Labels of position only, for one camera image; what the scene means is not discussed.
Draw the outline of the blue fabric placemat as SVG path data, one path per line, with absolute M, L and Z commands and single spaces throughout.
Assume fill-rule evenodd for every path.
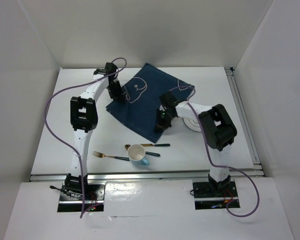
M 156 143 L 162 135 L 155 133 L 160 96 L 171 91 L 178 100 L 187 100 L 194 86 L 146 63 L 121 89 L 125 102 L 112 101 L 106 106 L 107 112 L 128 129 Z

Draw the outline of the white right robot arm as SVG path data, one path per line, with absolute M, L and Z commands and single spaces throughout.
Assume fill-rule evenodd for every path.
M 208 190 L 213 196 L 220 196 L 231 182 L 230 150 L 237 136 L 237 129 L 225 107 L 222 104 L 205 106 L 188 100 L 179 100 L 170 91 L 162 94 L 159 101 L 155 133 L 163 133 L 170 128 L 175 118 L 198 122 L 211 165 L 208 174 Z

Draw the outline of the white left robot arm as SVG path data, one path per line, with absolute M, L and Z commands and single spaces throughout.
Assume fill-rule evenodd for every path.
M 74 96 L 70 100 L 70 123 L 74 130 L 75 150 L 64 185 L 65 190 L 78 200 L 84 199 L 89 193 L 87 159 L 90 139 L 99 120 L 96 103 L 104 90 L 108 91 L 115 102 L 121 104 L 125 101 L 118 80 L 118 70 L 113 62 L 107 62 L 103 69 L 94 71 L 93 80 L 96 82 L 80 96 Z

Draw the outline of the white round plate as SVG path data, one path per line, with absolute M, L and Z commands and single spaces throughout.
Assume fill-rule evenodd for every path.
M 202 129 L 200 127 L 200 124 L 197 120 L 192 120 L 186 117 L 182 118 L 183 123 L 185 124 L 185 126 L 190 129 L 191 131 L 197 132 L 197 133 L 201 133 Z

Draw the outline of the white and blue mug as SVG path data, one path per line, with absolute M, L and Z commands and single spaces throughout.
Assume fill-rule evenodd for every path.
M 140 144 L 133 144 L 128 147 L 127 155 L 130 163 L 135 169 L 145 170 L 149 167 L 150 163 L 146 159 L 146 150 Z

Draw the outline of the aluminium front rail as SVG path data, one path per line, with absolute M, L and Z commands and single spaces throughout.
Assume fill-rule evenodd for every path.
M 264 171 L 260 169 L 243 170 L 250 177 L 264 177 Z M 107 173 L 107 174 L 90 174 L 87 177 L 88 182 L 101 181 L 146 181 L 146 180 L 183 180 L 183 179 L 205 179 L 208 178 L 209 171 L 158 171 L 158 172 L 128 172 L 128 173 Z M 232 178 L 244 175 L 237 171 L 231 171 Z M 57 182 L 64 181 L 65 174 L 55 175 L 31 175 L 30 182 Z

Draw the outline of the aluminium rail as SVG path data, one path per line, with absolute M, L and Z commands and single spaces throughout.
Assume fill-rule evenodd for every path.
M 243 170 L 250 177 L 264 177 L 264 171 L 260 169 Z M 128 173 L 107 173 L 107 174 L 90 174 L 87 177 L 88 182 L 101 181 L 146 181 L 146 180 L 183 180 L 183 179 L 205 179 L 208 178 L 209 171 L 158 171 L 158 172 L 128 172 Z M 231 171 L 232 178 L 244 175 L 237 171 Z M 57 182 L 64 181 L 65 174 L 55 175 L 31 175 L 30 182 Z
M 264 173 L 262 163 L 260 162 L 260 158 L 257 152 L 257 148 L 255 145 L 255 141 L 252 136 L 252 132 L 248 123 L 248 119 L 246 116 L 246 112 L 243 106 L 243 102 L 239 93 L 239 89 L 235 80 L 234 72 L 235 69 L 233 67 L 225 67 L 225 74 L 229 83 L 229 87 L 231 89 L 231 93 L 236 105 L 236 109 L 238 112 L 238 116 L 241 122 L 241 126 L 243 129 L 245 140 L 247 141 L 247 146 L 249 149 L 249 153 L 252 157 L 252 163 L 253 163 L 253 170 L 255 172 L 262 172 Z

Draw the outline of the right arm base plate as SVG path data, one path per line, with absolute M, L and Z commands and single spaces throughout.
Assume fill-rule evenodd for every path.
M 196 210 L 225 209 L 229 203 L 230 208 L 240 208 L 237 187 L 234 181 L 220 193 L 213 193 L 208 182 L 193 182 L 189 194 L 194 197 Z

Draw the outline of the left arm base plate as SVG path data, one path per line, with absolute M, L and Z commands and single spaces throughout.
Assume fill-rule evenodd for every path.
M 82 210 L 82 194 L 72 190 L 66 190 L 64 184 L 61 187 L 53 185 L 49 186 L 54 191 L 59 191 L 58 213 L 81 212 Z M 88 187 L 85 194 L 84 209 L 89 212 L 103 212 L 105 199 L 106 184 L 92 184 Z

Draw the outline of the aluminium right side rail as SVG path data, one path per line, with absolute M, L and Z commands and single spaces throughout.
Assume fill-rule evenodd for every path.
M 260 158 L 257 152 L 257 148 L 255 145 L 255 141 L 252 136 L 252 132 L 248 123 L 248 119 L 246 116 L 246 112 L 243 106 L 243 102 L 239 93 L 239 89 L 235 80 L 234 72 L 235 69 L 233 67 L 225 67 L 225 74 L 229 83 L 229 87 L 231 89 L 231 93 L 236 105 L 236 109 L 238 112 L 238 116 L 241 122 L 241 126 L 243 129 L 245 140 L 247 141 L 247 146 L 249 149 L 249 153 L 252 157 L 252 163 L 253 163 L 253 170 L 255 172 L 262 172 L 264 173 L 262 163 L 260 162 Z

